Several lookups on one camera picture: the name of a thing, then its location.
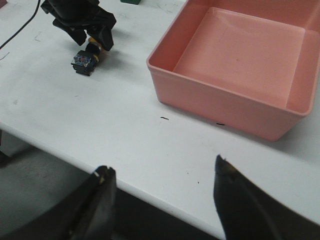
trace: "white tabletop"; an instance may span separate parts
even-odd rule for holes
[[[277,142],[158,102],[146,59],[183,3],[101,1],[117,19],[115,45],[90,77],[70,65],[85,47],[40,9],[0,50],[0,128],[87,172],[113,167],[119,188],[221,239],[213,201],[218,154],[320,223],[320,93],[312,114]],[[10,0],[0,9],[0,42],[35,6]]]

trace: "black cable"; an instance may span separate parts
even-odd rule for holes
[[[7,41],[4,42],[4,44],[2,44],[2,45],[0,46],[0,50],[1,50],[5,45],[7,45],[7,43],[9,43],[15,36],[17,36],[17,35],[22,31],[22,29],[24,29],[24,28],[32,21],[32,19],[35,18],[35,16],[37,15],[39,6],[40,6],[40,1],[41,1],[41,0],[38,0],[38,3],[37,3],[37,5],[36,5],[35,11],[34,11],[34,14],[32,15],[32,17],[30,17],[30,19],[29,19],[18,31],[16,31],[15,34],[13,34]]]

